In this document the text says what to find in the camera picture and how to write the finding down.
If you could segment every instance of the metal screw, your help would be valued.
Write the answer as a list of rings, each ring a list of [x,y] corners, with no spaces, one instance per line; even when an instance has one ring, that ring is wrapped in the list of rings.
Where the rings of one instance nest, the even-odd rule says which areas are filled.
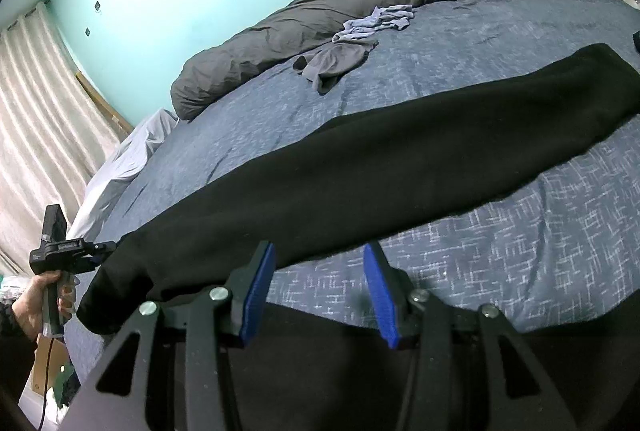
[[[429,291],[424,288],[416,288],[411,290],[410,297],[416,303],[426,303],[429,300]]]
[[[156,305],[153,301],[145,301],[138,307],[138,311],[143,316],[150,316],[151,314],[155,314],[156,310],[158,310],[158,305]]]
[[[223,286],[216,286],[209,290],[209,297],[212,301],[223,301],[229,297],[229,290]]]
[[[496,305],[492,305],[491,303],[487,303],[486,305],[482,305],[480,307],[480,311],[484,317],[488,317],[490,319],[495,319],[500,314],[500,310]]]

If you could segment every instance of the window curtain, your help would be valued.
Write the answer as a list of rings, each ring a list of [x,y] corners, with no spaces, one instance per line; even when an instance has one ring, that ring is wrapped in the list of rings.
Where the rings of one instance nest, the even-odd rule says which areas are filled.
[[[118,145],[75,72],[44,3],[0,32],[0,274],[31,274],[45,207],[71,224]]]

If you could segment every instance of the blue gripper pad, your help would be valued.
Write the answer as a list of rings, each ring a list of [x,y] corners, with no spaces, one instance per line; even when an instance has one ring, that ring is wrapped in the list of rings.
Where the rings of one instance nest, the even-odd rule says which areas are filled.
[[[269,285],[276,268],[276,251],[273,243],[269,243],[260,265],[254,275],[254,280],[249,287],[246,297],[244,298],[244,306],[242,307],[242,327],[240,328],[239,337],[246,346],[258,331],[258,324],[262,316],[262,310],[269,293]]]
[[[399,325],[406,309],[404,294],[397,281],[396,272],[386,260],[382,247],[377,241],[364,247],[364,274],[369,284],[373,310],[378,320],[380,334],[389,348],[397,348],[402,339]]]

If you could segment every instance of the bed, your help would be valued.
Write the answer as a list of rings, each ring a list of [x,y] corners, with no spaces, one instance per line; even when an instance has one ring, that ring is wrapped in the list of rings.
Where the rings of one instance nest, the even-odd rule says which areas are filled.
[[[250,159],[328,120],[532,72],[591,43],[640,71],[638,0],[439,0],[318,95],[273,65],[179,122],[121,195],[97,241],[117,240]],[[507,198],[382,241],[391,264],[448,303],[493,302],[521,331],[593,318],[640,284],[640,118]],[[80,277],[78,297],[92,274]],[[278,270],[268,301],[375,326],[362,250]],[[66,344],[84,380],[105,340],[74,319]]]

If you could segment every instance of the black cloth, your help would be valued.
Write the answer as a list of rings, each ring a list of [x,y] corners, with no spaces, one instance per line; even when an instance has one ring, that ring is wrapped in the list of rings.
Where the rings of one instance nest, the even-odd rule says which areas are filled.
[[[145,297],[224,283],[261,239],[281,268],[468,210],[587,151],[639,108],[640,75],[600,44],[532,74],[335,118],[124,236],[78,316],[111,333]]]
[[[0,337],[14,337],[22,334],[22,329],[15,320],[12,304],[0,302]]]
[[[580,430],[639,428],[640,292],[593,321],[524,336]],[[389,350],[377,331],[268,304],[249,347],[230,350],[242,428],[391,431],[412,353]]]
[[[35,349],[36,343],[15,320],[11,303],[0,303],[0,429],[27,429],[20,427],[26,418],[17,403],[29,378]]]
[[[71,405],[71,401],[80,390],[80,379],[78,379],[78,374],[71,364],[71,361],[68,362],[68,366],[65,366],[65,371],[67,367],[71,367],[73,370],[71,375],[69,375],[62,384],[62,395],[60,396],[60,403],[58,404],[58,407],[61,407],[62,405]]]

